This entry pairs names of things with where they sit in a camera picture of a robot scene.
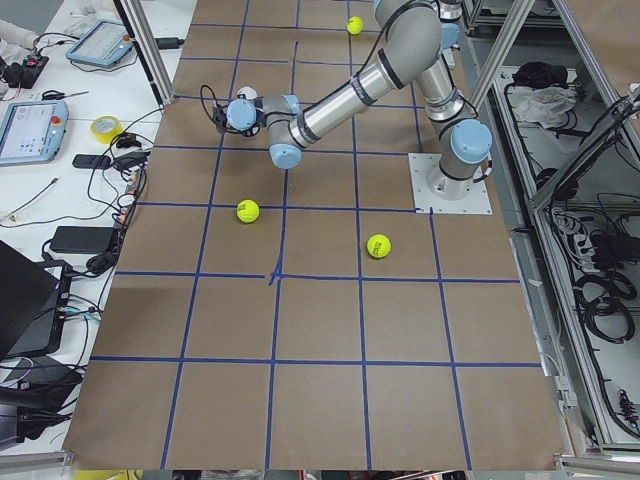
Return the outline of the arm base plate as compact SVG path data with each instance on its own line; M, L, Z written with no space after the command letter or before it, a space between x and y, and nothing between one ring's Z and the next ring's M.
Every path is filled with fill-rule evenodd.
M409 153L414 210L421 214L491 215L484 181L463 181L445 176L440 154Z

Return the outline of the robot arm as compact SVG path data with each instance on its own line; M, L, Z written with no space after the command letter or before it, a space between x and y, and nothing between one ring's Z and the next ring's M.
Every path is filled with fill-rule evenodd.
M294 95L249 98L204 109L221 134L252 137L266 130L273 164L292 169L305 148L394 90L416 84L442 147L427 175L429 189L445 200L460 200L485 180L476 172L487 159L492 134L472 103L456 87L443 56L456 43L458 1L377 1L381 28L363 66L334 91L302 108Z

